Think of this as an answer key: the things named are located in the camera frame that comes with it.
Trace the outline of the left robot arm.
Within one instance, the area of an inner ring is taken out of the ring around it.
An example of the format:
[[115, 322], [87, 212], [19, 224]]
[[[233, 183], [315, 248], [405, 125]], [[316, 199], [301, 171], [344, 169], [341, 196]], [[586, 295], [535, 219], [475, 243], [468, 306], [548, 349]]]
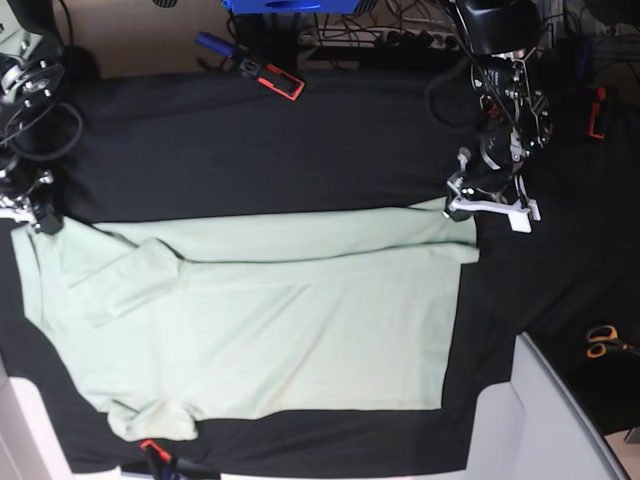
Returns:
[[[532, 1], [436, 5], [463, 56], [428, 85], [425, 103], [437, 125], [471, 133], [478, 142], [456, 155], [443, 214], [456, 222], [478, 213], [503, 215], [512, 231], [529, 233], [541, 213], [526, 190], [523, 167], [542, 153], [553, 132], [549, 100], [530, 71], [543, 35], [537, 6]], [[480, 116], [453, 123], [437, 112], [435, 93], [462, 74], [478, 96]]]

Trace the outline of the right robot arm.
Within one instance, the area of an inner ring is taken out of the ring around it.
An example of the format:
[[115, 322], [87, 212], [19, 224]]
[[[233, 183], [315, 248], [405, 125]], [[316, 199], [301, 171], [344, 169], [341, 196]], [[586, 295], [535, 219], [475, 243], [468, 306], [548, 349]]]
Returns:
[[[84, 127], [77, 110], [60, 100], [66, 69], [64, 43], [51, 1], [1, 3], [1, 217], [53, 235], [63, 226], [52, 203], [51, 170], [42, 167], [66, 155]], [[77, 120], [78, 132], [52, 153], [29, 153], [20, 136], [61, 107]]]

